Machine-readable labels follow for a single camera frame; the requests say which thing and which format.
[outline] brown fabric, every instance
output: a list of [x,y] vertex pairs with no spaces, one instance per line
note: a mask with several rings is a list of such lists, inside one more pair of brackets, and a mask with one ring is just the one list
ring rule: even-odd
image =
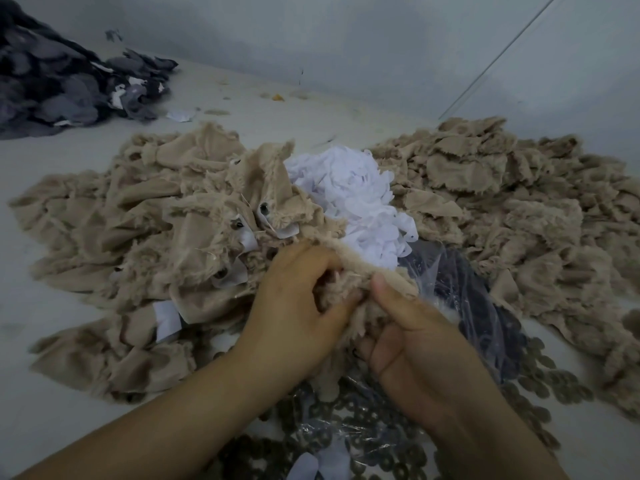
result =
[[[459,247],[498,305],[600,357],[607,393],[640,413],[637,320],[623,319],[614,297],[640,290],[640,180],[620,161],[583,154],[575,136],[519,141],[504,122],[452,118],[371,151],[394,172],[392,203],[415,219],[422,239]],[[282,162],[293,147],[245,150],[235,132],[214,123],[183,135],[138,134],[107,172],[50,175],[11,201],[20,228],[49,249],[32,266],[34,278],[108,311],[41,340],[33,368],[107,398],[171,387],[194,368],[194,335],[184,330],[178,341],[156,344],[150,302],[171,299],[191,330],[238,323],[274,248],[297,239],[279,240],[274,230],[292,223],[299,237],[336,249],[345,262],[345,272],[316,290],[322,309],[366,289],[376,269],[336,239],[344,223],[290,184]],[[268,225],[254,218],[259,213]],[[243,252],[238,215],[257,250]],[[248,282],[213,287],[212,277],[236,259]],[[416,295],[402,270],[384,273]],[[313,377],[323,399],[335,395],[352,339],[387,319],[371,301],[357,309]]]

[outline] person's right hand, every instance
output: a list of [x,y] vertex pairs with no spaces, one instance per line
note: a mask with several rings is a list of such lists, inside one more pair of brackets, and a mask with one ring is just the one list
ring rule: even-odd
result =
[[474,348],[435,307],[405,298],[381,274],[371,297],[393,322],[358,349],[407,417],[437,435],[451,419],[473,421],[504,404]]

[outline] person's left hand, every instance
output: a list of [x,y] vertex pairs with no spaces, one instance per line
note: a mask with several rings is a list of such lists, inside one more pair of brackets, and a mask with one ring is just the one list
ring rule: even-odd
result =
[[300,242],[281,249],[262,279],[233,354],[279,395],[329,355],[362,300],[362,292],[354,290],[324,314],[316,308],[316,282],[341,268],[334,251]]

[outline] white work surface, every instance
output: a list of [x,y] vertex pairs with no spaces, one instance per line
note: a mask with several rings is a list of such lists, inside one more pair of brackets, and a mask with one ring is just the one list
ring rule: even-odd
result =
[[[112,55],[116,46],[98,49],[100,55]],[[290,95],[295,86],[201,64],[181,61],[179,69],[168,84],[173,94],[161,105],[168,110],[201,108],[192,122],[160,118],[142,125],[114,118],[97,127],[70,129],[57,136],[0,141],[4,161],[0,200],[6,202],[19,195],[49,173],[105,170],[120,144],[135,132],[189,131],[199,121],[216,120],[238,131],[248,148],[295,138],[296,152],[301,153],[320,152],[330,139],[333,144],[362,148],[417,127],[435,125],[345,98],[310,93],[302,100]],[[264,93],[279,93],[285,101],[272,101],[261,96]],[[230,114],[208,116],[204,114],[208,109]],[[5,205],[0,206],[0,219],[0,262],[4,265],[0,285],[0,469],[15,475],[131,407],[103,403],[28,371],[32,360],[26,351],[29,345],[50,333],[94,320],[100,312],[80,304],[72,294],[32,281],[28,266],[42,256],[42,247],[18,230]],[[558,367],[595,386],[595,361],[537,322],[526,322],[525,329],[542,338],[547,345],[545,353]],[[540,400],[524,394],[551,411],[553,421],[547,428],[562,443],[557,456],[572,478],[637,478],[640,425],[624,418],[615,407],[597,401],[562,406],[553,398]],[[428,472],[434,472],[432,458],[429,463]]]

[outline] white wall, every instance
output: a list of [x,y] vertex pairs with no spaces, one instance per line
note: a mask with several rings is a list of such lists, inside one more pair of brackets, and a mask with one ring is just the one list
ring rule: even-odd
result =
[[140,49],[435,119],[548,1],[50,0],[25,8],[76,38],[117,28]]
[[520,137],[575,132],[640,174],[640,0],[555,0],[448,116]]

